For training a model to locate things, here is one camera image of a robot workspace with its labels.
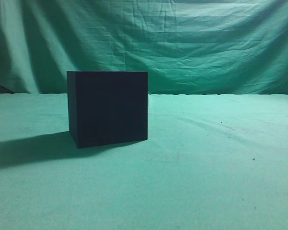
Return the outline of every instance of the wrinkled fabric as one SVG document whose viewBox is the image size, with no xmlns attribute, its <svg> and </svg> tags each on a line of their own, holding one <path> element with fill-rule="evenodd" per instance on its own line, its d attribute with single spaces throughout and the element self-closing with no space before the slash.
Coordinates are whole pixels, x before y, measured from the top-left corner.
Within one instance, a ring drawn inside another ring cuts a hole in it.
<svg viewBox="0 0 288 230">
<path fill-rule="evenodd" d="M 288 95 L 149 95 L 148 140 L 77 149 L 67 95 L 0 94 L 0 230 L 179 229 L 288 230 Z"/>
<path fill-rule="evenodd" d="M 288 94 L 288 0 L 0 0 L 0 85 L 148 71 L 149 92 Z"/>
</svg>

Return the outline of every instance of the green tablecloth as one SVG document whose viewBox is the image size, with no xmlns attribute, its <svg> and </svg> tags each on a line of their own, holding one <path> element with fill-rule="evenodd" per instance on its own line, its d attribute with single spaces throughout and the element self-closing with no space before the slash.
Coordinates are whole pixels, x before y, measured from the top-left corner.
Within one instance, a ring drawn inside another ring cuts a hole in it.
<svg viewBox="0 0 288 230">
<path fill-rule="evenodd" d="M 66 94 L 0 94 L 0 230 L 288 230 L 288 95 L 150 95 L 77 149 Z"/>
</svg>

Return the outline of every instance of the cube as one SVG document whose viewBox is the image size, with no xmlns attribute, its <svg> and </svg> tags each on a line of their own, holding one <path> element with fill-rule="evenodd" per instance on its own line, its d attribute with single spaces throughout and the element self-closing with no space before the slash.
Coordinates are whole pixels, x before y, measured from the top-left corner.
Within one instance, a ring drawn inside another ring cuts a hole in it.
<svg viewBox="0 0 288 230">
<path fill-rule="evenodd" d="M 69 132 L 78 148 L 148 139 L 148 74 L 68 71 Z"/>
</svg>

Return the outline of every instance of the black cube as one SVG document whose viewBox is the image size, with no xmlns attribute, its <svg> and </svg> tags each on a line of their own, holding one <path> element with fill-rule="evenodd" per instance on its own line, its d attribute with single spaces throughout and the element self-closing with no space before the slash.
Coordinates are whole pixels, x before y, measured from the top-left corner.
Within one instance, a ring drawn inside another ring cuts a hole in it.
<svg viewBox="0 0 288 230">
<path fill-rule="evenodd" d="M 69 131 L 78 148 L 148 139 L 148 74 L 68 71 Z"/>
</svg>

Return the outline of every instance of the green backdrop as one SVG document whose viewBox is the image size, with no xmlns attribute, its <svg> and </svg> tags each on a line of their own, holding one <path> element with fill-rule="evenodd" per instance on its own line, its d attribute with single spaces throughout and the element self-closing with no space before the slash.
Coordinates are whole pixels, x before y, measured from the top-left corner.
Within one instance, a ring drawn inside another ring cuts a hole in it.
<svg viewBox="0 0 288 230">
<path fill-rule="evenodd" d="M 288 0 L 0 0 L 0 85 L 149 72 L 149 92 L 288 94 Z"/>
</svg>

